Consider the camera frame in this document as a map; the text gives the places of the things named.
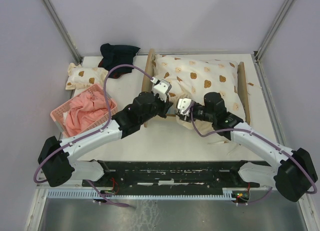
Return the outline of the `wooden pet bed frame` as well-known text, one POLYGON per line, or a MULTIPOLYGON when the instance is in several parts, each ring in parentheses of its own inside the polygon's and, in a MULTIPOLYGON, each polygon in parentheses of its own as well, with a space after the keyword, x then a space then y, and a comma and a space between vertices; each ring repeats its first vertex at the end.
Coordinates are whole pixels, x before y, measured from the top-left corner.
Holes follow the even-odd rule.
MULTIPOLYGON (((146 65, 144 71, 149 75, 154 75, 154 61, 156 59, 156 51, 151 48, 148 52, 146 65)), ((150 92, 152 89, 152 83, 150 79, 145 74, 142 81, 141 91, 150 92)), ((247 89, 247 80, 246 80, 246 71, 245 63, 241 61, 237 66, 237 94, 241 101, 242 107, 245 113, 245 121, 250 125, 251 124, 251 114, 250 114, 250 105, 247 89)))

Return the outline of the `large bear print cushion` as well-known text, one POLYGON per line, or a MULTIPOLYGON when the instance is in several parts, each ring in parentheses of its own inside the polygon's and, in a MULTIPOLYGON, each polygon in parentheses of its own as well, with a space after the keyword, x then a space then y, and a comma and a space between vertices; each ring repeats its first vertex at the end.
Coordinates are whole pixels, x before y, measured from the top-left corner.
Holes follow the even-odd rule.
POLYGON ((249 118, 241 100, 239 63, 233 60, 197 60, 194 58, 159 55, 153 61, 154 76, 171 84, 169 100, 176 107, 178 99, 189 98, 204 104, 204 96, 216 92, 226 109, 244 121, 249 118))

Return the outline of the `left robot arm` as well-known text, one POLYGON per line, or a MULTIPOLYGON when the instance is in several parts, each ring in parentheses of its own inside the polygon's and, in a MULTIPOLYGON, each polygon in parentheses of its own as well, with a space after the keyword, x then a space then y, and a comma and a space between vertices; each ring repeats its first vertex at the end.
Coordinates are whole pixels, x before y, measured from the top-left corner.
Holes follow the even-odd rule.
POLYGON ((166 118, 171 106, 168 93, 141 92, 131 104, 102 125, 62 140, 55 136, 47 138, 38 157, 37 171, 43 172, 45 182, 52 188, 72 179, 95 181, 99 186, 106 186, 111 174, 98 161, 78 159, 100 146, 138 132, 155 116, 166 118))

